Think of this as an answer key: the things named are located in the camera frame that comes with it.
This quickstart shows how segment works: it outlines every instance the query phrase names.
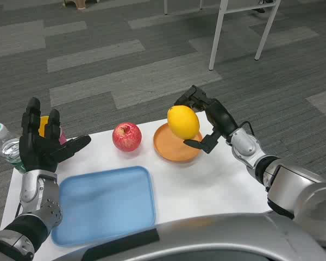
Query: white table leg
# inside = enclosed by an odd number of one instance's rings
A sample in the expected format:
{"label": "white table leg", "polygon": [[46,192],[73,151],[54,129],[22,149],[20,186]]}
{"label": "white table leg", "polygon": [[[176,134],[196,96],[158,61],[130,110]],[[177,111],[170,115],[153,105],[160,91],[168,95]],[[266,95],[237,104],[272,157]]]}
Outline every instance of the white table leg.
{"label": "white table leg", "polygon": [[218,47],[218,41],[220,39],[220,34],[221,34],[223,16],[226,13],[227,5],[228,5],[228,0],[221,0],[220,10],[218,12],[216,30],[215,30],[214,43],[212,45],[212,51],[211,51],[211,57],[210,57],[210,63],[209,63],[209,70],[210,71],[212,71],[214,69],[214,63],[215,63],[216,52],[217,52],[217,47]]}
{"label": "white table leg", "polygon": [[164,14],[168,14],[168,0],[164,0]]}
{"label": "white table leg", "polygon": [[265,43],[266,43],[266,40],[267,40],[267,37],[268,37],[268,34],[269,34],[269,31],[271,30],[272,23],[274,21],[275,15],[277,14],[280,1],[281,0],[277,0],[276,1],[276,5],[272,7],[271,15],[268,18],[268,22],[267,22],[265,31],[263,32],[263,35],[262,35],[262,39],[260,41],[259,48],[257,49],[257,52],[256,52],[256,56],[255,56],[255,60],[256,61],[260,59],[260,56],[261,56],[263,47],[265,46]]}

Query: bottle label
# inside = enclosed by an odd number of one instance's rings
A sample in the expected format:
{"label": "bottle label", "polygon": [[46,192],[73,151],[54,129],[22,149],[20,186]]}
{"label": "bottle label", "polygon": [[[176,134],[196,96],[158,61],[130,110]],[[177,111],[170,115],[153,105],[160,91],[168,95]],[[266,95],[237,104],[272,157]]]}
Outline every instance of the bottle label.
{"label": "bottle label", "polygon": [[20,162],[14,162],[14,163],[11,163],[16,170],[18,170],[21,174],[24,174],[26,173],[26,168],[24,167],[23,163],[20,161]]}

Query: table leg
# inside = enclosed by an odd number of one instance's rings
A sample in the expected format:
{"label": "table leg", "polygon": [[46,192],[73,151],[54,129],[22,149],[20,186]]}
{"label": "table leg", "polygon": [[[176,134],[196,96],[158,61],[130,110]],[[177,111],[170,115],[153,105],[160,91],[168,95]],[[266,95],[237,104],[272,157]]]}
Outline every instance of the table leg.
{"label": "table leg", "polygon": [[275,15],[277,14],[279,4],[281,0],[276,1],[276,5],[272,7],[271,15],[268,18],[268,22],[265,28],[265,31],[263,32],[262,39],[260,41],[259,48],[257,49],[255,60],[258,61],[260,59],[263,47],[265,46],[269,31],[271,30],[272,23],[274,21]]}
{"label": "table leg", "polygon": [[214,43],[212,45],[212,51],[211,51],[211,57],[210,57],[210,63],[209,63],[209,70],[210,71],[212,71],[214,69],[214,63],[215,63],[216,52],[217,52],[217,47],[218,47],[218,41],[220,40],[223,16],[226,13],[227,5],[228,5],[228,0],[221,0],[220,10],[218,11],[218,18],[217,18],[217,23],[216,23]]}
{"label": "table leg", "polygon": [[86,8],[86,0],[75,0],[75,4],[78,10],[83,10]]}
{"label": "table leg", "polygon": [[164,14],[168,14],[168,0],[164,0]]}

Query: white tablecloth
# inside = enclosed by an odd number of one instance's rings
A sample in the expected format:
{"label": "white tablecloth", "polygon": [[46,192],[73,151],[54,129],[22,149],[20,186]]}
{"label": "white tablecloth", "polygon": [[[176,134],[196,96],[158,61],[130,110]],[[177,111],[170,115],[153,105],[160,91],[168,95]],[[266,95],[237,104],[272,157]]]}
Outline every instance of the white tablecloth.
{"label": "white tablecloth", "polygon": [[[204,113],[198,113],[200,132],[212,132]],[[265,188],[236,160],[223,138],[210,154],[201,152],[190,163],[172,163],[156,154],[153,135],[166,120],[140,124],[142,143],[131,153],[119,151],[112,143],[112,131],[91,134],[92,141],[71,159],[59,164],[58,183],[85,173],[143,166],[151,174],[156,207],[156,223],[194,216],[269,210]],[[19,203],[22,175],[13,171],[1,229],[12,222]],[[34,260],[50,261],[82,246],[59,247],[51,236],[42,244]]]}

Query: plastic bottle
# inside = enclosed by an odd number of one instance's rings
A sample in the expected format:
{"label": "plastic bottle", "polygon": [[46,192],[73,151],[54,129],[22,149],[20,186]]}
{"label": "plastic bottle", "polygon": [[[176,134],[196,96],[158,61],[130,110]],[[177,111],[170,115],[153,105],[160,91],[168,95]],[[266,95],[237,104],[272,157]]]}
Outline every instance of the plastic bottle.
{"label": "plastic bottle", "polygon": [[5,125],[0,123],[0,156],[23,174],[26,169],[20,157],[19,145],[19,136],[9,132]]}

